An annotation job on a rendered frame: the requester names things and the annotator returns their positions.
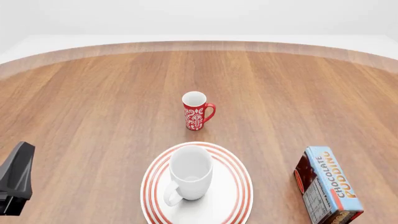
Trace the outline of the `red patterned tall mug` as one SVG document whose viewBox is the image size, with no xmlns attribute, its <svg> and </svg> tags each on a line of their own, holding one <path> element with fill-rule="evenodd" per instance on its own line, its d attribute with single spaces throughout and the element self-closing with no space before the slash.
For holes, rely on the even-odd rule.
<svg viewBox="0 0 398 224">
<path fill-rule="evenodd" d="M 206 101 L 206 95 L 199 91 L 190 91 L 182 96 L 185 124 L 189 130 L 201 130 L 204 124 L 215 115 L 216 106 Z M 208 117 L 205 117 L 207 108 L 212 108 L 213 111 Z"/>
</svg>

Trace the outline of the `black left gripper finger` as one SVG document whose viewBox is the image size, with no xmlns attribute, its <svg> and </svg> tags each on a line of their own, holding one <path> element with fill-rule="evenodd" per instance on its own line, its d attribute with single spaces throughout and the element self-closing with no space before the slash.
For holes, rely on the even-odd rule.
<svg viewBox="0 0 398 224">
<path fill-rule="evenodd" d="M 31 171 L 35 146 L 21 141 L 0 166 L 0 192 L 30 200 Z"/>
</svg>

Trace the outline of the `white plate with red rings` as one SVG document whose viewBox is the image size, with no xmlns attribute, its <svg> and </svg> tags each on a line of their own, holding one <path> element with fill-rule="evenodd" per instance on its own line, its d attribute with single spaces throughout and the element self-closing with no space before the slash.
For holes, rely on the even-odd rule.
<svg viewBox="0 0 398 224">
<path fill-rule="evenodd" d="M 181 143 L 159 154 L 141 183 L 141 208 L 148 224 L 245 224 L 253 204 L 253 187 L 244 164 L 227 149 L 208 142 L 189 142 L 206 149 L 213 158 L 213 178 L 207 193 L 194 201 L 166 205 L 163 193 L 171 181 L 169 160 Z"/>
</svg>

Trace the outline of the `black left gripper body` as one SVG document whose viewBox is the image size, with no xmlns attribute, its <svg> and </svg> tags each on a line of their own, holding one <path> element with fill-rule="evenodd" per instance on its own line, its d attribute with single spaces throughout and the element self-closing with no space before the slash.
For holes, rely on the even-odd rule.
<svg viewBox="0 0 398 224">
<path fill-rule="evenodd" d="M 0 216 L 19 216 L 27 199 L 0 192 Z"/>
</svg>

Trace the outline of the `chocolate pudding box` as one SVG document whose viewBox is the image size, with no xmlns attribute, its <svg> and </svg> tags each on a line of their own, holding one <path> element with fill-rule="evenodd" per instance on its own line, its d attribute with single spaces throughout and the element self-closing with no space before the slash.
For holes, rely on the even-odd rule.
<svg viewBox="0 0 398 224">
<path fill-rule="evenodd" d="M 294 177 L 312 224 L 349 224 L 363 214 L 361 202 L 329 147 L 307 147 Z"/>
</svg>

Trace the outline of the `white mug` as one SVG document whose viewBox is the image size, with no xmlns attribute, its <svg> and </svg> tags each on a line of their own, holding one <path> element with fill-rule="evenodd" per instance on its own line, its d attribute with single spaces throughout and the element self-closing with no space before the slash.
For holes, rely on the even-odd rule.
<svg viewBox="0 0 398 224">
<path fill-rule="evenodd" d="M 171 182 L 164 191 L 164 202 L 173 207 L 182 199 L 197 200 L 210 187 L 213 159 L 203 147 L 183 146 L 174 151 L 169 160 Z"/>
</svg>

